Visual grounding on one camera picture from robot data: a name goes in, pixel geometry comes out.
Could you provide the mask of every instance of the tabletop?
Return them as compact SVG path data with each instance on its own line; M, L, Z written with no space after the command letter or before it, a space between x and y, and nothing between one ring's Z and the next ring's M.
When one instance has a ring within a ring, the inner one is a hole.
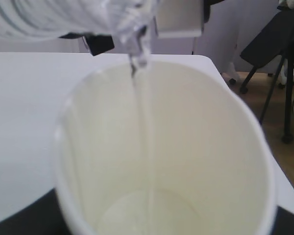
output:
M193 67L227 87L207 57L153 58ZM126 60L123 54L0 53L0 221L54 187L53 132L68 93L91 72ZM273 157L272 162L278 204L294 213L294 189Z

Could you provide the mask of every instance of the chair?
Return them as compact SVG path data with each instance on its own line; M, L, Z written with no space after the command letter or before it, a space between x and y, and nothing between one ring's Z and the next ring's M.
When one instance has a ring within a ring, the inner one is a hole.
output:
M269 96L266 100L264 110L260 117L262 123L275 83L281 72L285 59L288 60L288 76L286 85L285 102L285 123L284 143L291 143L293 136L290 131L291 109L292 109L292 87L294 71L294 9L281 11L265 26L265 28L256 36L256 38L242 51L241 58L253 65L252 70L241 85L240 92L246 94L247 84L255 72L264 67L277 55L282 55L281 61L275 73Z

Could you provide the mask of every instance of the wooden floor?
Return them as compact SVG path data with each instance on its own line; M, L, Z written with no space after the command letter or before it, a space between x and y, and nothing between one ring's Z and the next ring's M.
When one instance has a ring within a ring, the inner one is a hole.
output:
M242 77L240 82L234 86L229 86L247 103L256 116L259 117L272 78L267 77L266 74L257 73L247 86L248 93L239 94L239 87L243 79L247 76L247 73L240 73L240 76ZM281 142L284 124L284 102L285 89L281 90L276 87L264 120L263 129L274 157L294 187L294 142L289 145ZM292 116L292 132L294 135L294 115Z

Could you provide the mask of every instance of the wall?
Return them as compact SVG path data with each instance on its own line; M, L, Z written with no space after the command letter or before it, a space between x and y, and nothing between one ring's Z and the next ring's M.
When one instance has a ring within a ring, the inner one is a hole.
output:
M0 40L0 52L79 52L77 40L54 39L38 43L15 43Z

